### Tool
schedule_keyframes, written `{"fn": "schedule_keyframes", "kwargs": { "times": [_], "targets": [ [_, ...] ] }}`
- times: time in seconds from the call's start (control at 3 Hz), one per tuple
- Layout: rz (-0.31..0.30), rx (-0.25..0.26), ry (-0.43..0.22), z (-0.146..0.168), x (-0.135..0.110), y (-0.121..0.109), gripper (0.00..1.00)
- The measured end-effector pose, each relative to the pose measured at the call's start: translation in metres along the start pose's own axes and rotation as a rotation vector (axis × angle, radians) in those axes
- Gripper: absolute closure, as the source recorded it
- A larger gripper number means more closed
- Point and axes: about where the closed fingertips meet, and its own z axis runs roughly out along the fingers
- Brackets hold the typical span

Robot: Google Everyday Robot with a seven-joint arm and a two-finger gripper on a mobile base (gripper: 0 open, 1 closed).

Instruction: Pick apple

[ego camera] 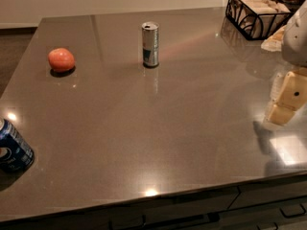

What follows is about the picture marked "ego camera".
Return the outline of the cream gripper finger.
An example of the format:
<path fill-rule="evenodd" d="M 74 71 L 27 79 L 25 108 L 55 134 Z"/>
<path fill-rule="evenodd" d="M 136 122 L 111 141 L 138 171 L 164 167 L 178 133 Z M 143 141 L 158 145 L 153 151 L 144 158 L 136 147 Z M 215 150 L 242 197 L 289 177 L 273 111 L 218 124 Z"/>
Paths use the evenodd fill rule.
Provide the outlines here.
<path fill-rule="evenodd" d="M 298 67 L 278 73 L 272 84 L 271 100 L 265 112 L 265 127 L 283 127 L 307 103 L 307 69 Z"/>

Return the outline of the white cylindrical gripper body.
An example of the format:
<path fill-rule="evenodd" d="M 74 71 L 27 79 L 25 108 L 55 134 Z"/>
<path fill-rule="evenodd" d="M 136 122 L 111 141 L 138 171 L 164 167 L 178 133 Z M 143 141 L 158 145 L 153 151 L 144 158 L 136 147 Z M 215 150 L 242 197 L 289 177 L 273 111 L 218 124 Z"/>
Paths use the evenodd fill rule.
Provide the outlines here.
<path fill-rule="evenodd" d="M 282 57 L 292 65 L 307 66 L 307 9 L 299 8 L 289 19 L 281 46 Z"/>

